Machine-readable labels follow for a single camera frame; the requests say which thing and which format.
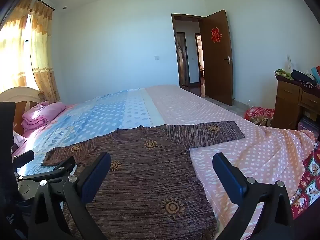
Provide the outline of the cream wooden headboard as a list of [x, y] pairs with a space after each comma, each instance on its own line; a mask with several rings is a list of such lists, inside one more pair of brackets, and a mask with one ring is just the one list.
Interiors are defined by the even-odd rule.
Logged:
[[1, 101], [16, 103], [13, 129], [20, 135], [24, 134], [22, 115], [41, 102], [39, 90], [29, 87], [14, 87], [1, 93]]

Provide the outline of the brown wooden door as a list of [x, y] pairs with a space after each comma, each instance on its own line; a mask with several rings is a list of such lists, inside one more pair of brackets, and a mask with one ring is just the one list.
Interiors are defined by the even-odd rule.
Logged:
[[[218, 27], [221, 41], [211, 40], [211, 30]], [[231, 106], [233, 103], [232, 45], [227, 14], [220, 10], [200, 23], [204, 57], [204, 83], [207, 97]], [[230, 64], [224, 58], [230, 57]]]

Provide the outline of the folded pink quilt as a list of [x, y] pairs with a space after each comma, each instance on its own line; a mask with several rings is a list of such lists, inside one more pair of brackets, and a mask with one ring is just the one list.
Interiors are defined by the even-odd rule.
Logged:
[[54, 120], [65, 109], [66, 105], [62, 102], [49, 103], [49, 101], [45, 101], [38, 103], [22, 115], [22, 128], [25, 132], [40, 128]]

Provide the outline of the red double-happiness decoration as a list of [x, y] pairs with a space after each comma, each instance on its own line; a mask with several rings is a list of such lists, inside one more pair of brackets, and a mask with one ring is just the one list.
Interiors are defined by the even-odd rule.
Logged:
[[218, 27], [216, 28], [213, 28], [211, 30], [211, 40], [214, 42], [214, 43], [219, 43], [221, 41], [221, 38], [222, 38], [222, 34], [220, 33], [220, 29]]

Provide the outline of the red patterned blanket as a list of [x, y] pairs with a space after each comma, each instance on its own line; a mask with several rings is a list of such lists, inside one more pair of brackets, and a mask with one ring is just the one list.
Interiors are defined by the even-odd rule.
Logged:
[[291, 198], [291, 210], [296, 219], [311, 206], [320, 195], [319, 187], [319, 141], [311, 154], [303, 161], [304, 174], [302, 175], [298, 190]]

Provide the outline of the brown knit sweater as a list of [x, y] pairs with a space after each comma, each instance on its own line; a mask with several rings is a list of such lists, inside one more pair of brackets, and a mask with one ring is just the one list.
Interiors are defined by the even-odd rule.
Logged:
[[54, 148], [43, 165], [74, 157], [79, 175], [110, 154], [110, 170], [87, 207], [108, 239], [213, 239], [216, 218], [189, 150], [243, 138], [232, 121], [139, 126]]

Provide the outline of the teal rolled mat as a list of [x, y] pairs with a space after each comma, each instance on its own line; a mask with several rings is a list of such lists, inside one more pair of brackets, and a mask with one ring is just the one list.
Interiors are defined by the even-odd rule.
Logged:
[[313, 75], [317, 84], [319, 85], [320, 84], [320, 66], [313, 67], [311, 69], [311, 74]]

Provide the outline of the blue pink polka-dot bedsheet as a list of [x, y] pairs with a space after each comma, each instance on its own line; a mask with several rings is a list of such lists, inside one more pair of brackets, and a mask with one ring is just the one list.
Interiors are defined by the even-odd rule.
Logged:
[[282, 181], [296, 197], [313, 155], [310, 131], [257, 126], [177, 86], [124, 90], [72, 106], [39, 103], [49, 122], [19, 136], [23, 176], [68, 157], [76, 174], [101, 152], [111, 167], [88, 210], [108, 239], [214, 239], [236, 212], [212, 160], [225, 157], [259, 183]]

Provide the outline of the black bag on desk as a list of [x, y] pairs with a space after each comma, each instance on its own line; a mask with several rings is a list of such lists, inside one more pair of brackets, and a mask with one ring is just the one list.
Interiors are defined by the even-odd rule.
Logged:
[[291, 76], [295, 81], [300, 82], [305, 87], [314, 88], [317, 86], [317, 82], [303, 72], [294, 69], [291, 73]]

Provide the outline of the green cloth on desk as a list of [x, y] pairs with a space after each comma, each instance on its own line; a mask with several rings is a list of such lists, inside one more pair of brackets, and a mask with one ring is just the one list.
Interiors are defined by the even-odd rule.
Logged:
[[275, 73], [275, 76], [281, 76], [281, 77], [284, 77], [288, 80], [293, 80], [293, 77], [291, 76], [291, 74], [286, 72], [283, 69], [278, 69], [274, 73]]

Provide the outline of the dark doorframe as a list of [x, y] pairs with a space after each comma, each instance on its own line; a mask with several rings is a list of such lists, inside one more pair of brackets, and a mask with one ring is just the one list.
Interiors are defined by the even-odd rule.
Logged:
[[172, 14], [179, 86], [205, 97], [201, 16]]

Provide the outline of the brown wooden desk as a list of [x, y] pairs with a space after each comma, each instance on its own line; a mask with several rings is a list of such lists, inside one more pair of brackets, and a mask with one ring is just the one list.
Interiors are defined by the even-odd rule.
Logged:
[[277, 76], [277, 94], [271, 126], [312, 131], [319, 139], [319, 88]]

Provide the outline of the black curtain rod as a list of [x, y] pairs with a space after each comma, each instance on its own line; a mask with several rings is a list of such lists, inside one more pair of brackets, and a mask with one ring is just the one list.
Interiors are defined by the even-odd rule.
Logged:
[[40, 2], [40, 3], [42, 3], [42, 4], [44, 4], [45, 6], [49, 7], [49, 8], [52, 9], [53, 11], [55, 11], [55, 8], [54, 8], [54, 7], [48, 5], [48, 4], [47, 4], [46, 2], [44, 2], [43, 0], [37, 0], [37, 1]]

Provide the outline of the red bundle on floor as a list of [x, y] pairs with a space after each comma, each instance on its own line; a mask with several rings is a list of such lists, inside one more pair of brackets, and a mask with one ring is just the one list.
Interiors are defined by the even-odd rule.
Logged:
[[274, 109], [253, 106], [245, 112], [244, 119], [258, 126], [270, 127], [273, 116]]

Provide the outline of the yellow patterned curtain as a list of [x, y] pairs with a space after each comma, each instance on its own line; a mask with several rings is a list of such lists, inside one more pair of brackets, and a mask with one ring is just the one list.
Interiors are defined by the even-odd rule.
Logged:
[[14, 87], [38, 90], [60, 101], [52, 66], [53, 9], [38, 0], [20, 0], [1, 28], [1, 92]]

